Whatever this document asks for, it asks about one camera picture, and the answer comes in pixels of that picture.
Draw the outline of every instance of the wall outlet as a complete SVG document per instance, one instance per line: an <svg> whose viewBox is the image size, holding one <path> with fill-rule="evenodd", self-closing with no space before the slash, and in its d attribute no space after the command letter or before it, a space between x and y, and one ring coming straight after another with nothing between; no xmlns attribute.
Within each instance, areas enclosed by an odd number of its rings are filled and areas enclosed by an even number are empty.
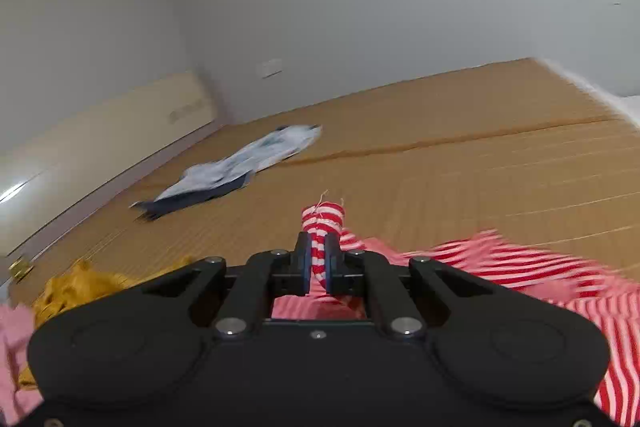
<svg viewBox="0 0 640 427"><path fill-rule="evenodd" d="M267 60L266 62L258 64L255 68L255 73L258 75L258 78L269 78L270 76L280 73L281 71L281 58L272 58L271 60Z"/></svg>

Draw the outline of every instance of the yellow fabric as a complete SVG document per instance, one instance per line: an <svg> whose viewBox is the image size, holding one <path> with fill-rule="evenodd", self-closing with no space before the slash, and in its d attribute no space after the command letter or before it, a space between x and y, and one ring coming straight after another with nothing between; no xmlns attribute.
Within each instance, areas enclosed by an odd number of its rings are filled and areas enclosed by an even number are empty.
<svg viewBox="0 0 640 427"><path fill-rule="evenodd" d="M98 272L91 268L89 261L80 259L74 263L69 273L52 277L47 281L44 292L31 305L35 313L35 326L39 328L62 312L160 277L194 261L193 257L184 257L178 263L146 279L132 279L119 273ZM29 366L20 372L18 384L20 387L36 386Z"/></svg>

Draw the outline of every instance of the bolt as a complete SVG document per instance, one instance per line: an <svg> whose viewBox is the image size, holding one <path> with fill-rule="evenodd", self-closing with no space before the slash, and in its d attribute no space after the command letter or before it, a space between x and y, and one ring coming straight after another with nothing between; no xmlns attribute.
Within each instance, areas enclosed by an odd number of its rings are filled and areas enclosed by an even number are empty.
<svg viewBox="0 0 640 427"><path fill-rule="evenodd" d="M238 335L246 329L246 322L237 317L227 317L216 322L216 329L223 335L232 337Z"/></svg>
<svg viewBox="0 0 640 427"><path fill-rule="evenodd" d="M413 317L398 317L391 322L391 329L401 335L412 335L422 329L422 323Z"/></svg>

